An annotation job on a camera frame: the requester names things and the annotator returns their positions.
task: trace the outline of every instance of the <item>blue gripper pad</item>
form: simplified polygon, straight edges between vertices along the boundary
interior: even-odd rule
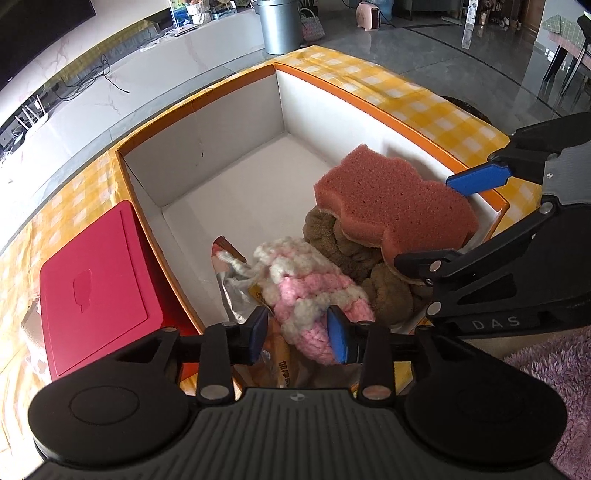
[[[485,163],[449,177],[446,185],[464,196],[495,189],[507,183],[511,170],[496,163]]]

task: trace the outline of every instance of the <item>purple fluffy rug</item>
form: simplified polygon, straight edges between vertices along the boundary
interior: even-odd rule
[[[569,419],[552,464],[571,480],[591,479],[591,328],[525,348],[505,361],[560,394]]]

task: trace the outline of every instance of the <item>metal trash can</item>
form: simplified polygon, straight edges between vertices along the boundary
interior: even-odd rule
[[[258,0],[265,50],[271,55],[283,55],[300,48],[300,9],[298,0]]]

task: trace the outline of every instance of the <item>knitted yarn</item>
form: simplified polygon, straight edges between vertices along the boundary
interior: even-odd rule
[[[258,279],[285,340],[306,357],[335,364],[326,310],[337,305],[351,322],[374,321],[367,295],[310,244],[286,237],[255,250]]]

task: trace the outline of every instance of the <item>gray tile floor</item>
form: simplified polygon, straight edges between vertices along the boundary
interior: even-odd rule
[[[438,95],[468,102],[506,134],[537,122],[585,111],[586,93],[574,102],[583,76],[577,75],[563,99],[565,71],[541,91],[550,62],[522,38],[497,25],[476,28],[469,50],[461,48],[463,27],[442,25],[440,17],[394,17],[397,28],[366,32],[355,26],[354,11],[321,16],[326,36],[319,44],[377,63]]]

